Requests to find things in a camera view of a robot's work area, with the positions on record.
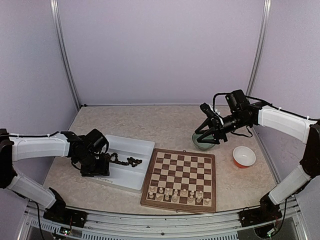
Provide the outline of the wooden chess board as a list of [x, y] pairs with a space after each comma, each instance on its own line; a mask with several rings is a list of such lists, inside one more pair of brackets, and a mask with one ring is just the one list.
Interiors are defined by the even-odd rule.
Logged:
[[[165, 190], [171, 189], [169, 201], [165, 201]], [[172, 202], [174, 190], [178, 189], [177, 202]], [[193, 202], [188, 202], [190, 191], [194, 191]], [[202, 201], [196, 202], [198, 192], [203, 191]], [[157, 201], [157, 194], [163, 195]], [[216, 204], [216, 161], [213, 154], [186, 152], [155, 148], [143, 182], [140, 204], [144, 207], [188, 213], [213, 214]]]

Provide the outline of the white knight piece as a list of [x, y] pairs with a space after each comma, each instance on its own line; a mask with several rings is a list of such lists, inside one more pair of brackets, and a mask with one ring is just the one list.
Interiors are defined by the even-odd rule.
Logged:
[[201, 201], [202, 201], [202, 197], [201, 196], [196, 198], [196, 202], [197, 203], [200, 203]]

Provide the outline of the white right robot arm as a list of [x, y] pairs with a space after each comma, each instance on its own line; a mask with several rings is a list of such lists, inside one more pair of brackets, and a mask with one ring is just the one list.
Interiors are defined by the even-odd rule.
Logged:
[[275, 129], [305, 144], [299, 165], [260, 199], [260, 206], [238, 213], [242, 227], [281, 218], [280, 203], [301, 192], [320, 174], [320, 121], [275, 107], [259, 98], [255, 103], [250, 103], [251, 97], [246, 96], [241, 89], [223, 93], [223, 96], [231, 114], [222, 117], [213, 104], [201, 104], [200, 109], [206, 119], [195, 130], [197, 142], [218, 145], [220, 140], [227, 142], [227, 133], [256, 125]]

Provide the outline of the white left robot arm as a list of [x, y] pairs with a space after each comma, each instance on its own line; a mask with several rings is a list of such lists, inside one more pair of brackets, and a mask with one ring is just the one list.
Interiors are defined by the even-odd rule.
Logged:
[[72, 131], [57, 131], [47, 135], [10, 134], [0, 130], [0, 187], [11, 190], [35, 203], [63, 223], [70, 218], [70, 211], [57, 191], [41, 184], [14, 169], [14, 162], [42, 157], [67, 157], [73, 164], [80, 163], [83, 177], [108, 176], [109, 163], [106, 153], [109, 142], [97, 129], [86, 135]]

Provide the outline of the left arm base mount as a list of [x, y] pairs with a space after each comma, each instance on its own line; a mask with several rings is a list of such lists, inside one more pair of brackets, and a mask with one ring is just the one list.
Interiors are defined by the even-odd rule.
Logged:
[[63, 225], [83, 228], [87, 215], [85, 211], [66, 208], [65, 206], [52, 206], [45, 210], [43, 218]]

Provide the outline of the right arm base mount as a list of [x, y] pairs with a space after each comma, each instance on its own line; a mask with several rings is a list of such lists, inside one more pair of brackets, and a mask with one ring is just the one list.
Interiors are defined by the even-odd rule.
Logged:
[[276, 219], [280, 219], [283, 215], [279, 207], [276, 207], [275, 210], [263, 210], [262, 207], [257, 208], [245, 208], [238, 213], [241, 226], [249, 227], [253, 225], [258, 225]]

